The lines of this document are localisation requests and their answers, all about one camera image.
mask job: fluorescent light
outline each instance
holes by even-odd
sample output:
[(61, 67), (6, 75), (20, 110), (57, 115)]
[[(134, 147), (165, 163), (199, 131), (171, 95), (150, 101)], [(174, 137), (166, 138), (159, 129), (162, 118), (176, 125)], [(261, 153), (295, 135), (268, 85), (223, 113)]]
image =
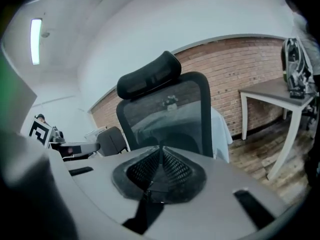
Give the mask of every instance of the fluorescent light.
[(42, 19), (35, 18), (31, 21), (30, 31), (30, 47), (31, 47), (31, 59), (33, 65), (39, 65), (39, 41), (40, 41), (40, 29)]

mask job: tabletop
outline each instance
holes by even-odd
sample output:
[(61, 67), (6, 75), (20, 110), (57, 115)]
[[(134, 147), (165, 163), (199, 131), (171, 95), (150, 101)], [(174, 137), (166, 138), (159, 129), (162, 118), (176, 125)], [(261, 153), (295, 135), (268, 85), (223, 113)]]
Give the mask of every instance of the tabletop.
[(254, 84), (252, 86), (240, 89), (239, 92), (261, 95), (264, 97), (277, 99), (297, 106), (303, 106), (304, 104), (306, 104), (306, 102), (310, 100), (310, 98), (316, 95), (315, 93), (306, 94), (304, 96), (304, 99), (291, 98), (290, 93), (288, 91), (287, 83), (284, 81), (282, 77)]
[[(146, 149), (94, 159), (65, 162), (68, 170), (92, 167), (93, 171), (72, 177), (82, 191), (107, 216), (122, 224), (134, 217), (138, 202), (124, 198), (112, 183), (113, 170), (121, 163), (139, 156)], [(191, 201), (165, 205), (163, 212), (144, 234), (153, 239), (238, 239), (256, 232), (254, 224), (233, 196), (248, 188), (275, 217), (287, 208), (275, 193), (260, 185), (234, 166), (200, 154), (172, 148), (199, 164), (207, 181)]]

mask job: gray shirt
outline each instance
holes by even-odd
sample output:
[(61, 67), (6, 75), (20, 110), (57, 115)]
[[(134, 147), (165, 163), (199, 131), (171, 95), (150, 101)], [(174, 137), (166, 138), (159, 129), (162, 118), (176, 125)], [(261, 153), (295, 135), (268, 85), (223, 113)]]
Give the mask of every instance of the gray shirt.
[(313, 75), (320, 75), (320, 48), (317, 40), (307, 31), (306, 19), (297, 14), (293, 14), (294, 35), (298, 36), (302, 49), (306, 54), (306, 62), (312, 68)]

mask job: black mesh chair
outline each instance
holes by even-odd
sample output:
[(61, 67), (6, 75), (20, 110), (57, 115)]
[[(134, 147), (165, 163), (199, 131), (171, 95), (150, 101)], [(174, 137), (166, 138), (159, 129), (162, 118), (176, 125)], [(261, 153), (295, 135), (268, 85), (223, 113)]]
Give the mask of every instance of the black mesh chair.
[(168, 146), (213, 157), (211, 97), (207, 78), (181, 75), (181, 64), (165, 51), (122, 76), (116, 114), (131, 150)]
[(98, 152), (104, 157), (121, 153), (123, 150), (128, 151), (125, 138), (118, 127), (111, 127), (100, 132), (96, 138), (101, 148)]

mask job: white table leg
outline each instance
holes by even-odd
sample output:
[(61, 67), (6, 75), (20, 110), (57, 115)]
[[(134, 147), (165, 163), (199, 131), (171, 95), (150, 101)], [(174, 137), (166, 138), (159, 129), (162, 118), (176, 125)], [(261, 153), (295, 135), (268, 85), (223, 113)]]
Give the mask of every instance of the white table leg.
[(241, 93), (241, 104), (242, 104), (242, 139), (247, 138), (247, 129), (248, 129), (248, 105), (247, 105), (247, 96), (244, 93)]
[(283, 120), (287, 119), (287, 112), (288, 112), (288, 110), (284, 108), (283, 109), (283, 115), (282, 115)]
[(278, 159), (276, 160), (274, 166), (272, 167), (271, 171), (267, 175), (267, 178), (269, 180), (271, 180), (277, 174), (277, 172), (279, 171), (281, 166), (286, 161), (286, 158), (287, 158), (287, 156), (292, 148), (292, 145), (294, 144), (294, 141), (296, 139), (296, 135), (297, 135), (299, 125), (300, 125), (301, 114), (302, 114), (302, 111), (300, 109), (294, 110), (292, 112), (292, 118), (291, 118), (291, 123), (290, 123), (288, 135), (286, 136), (283, 148), (281, 150), (281, 153), (280, 153)]

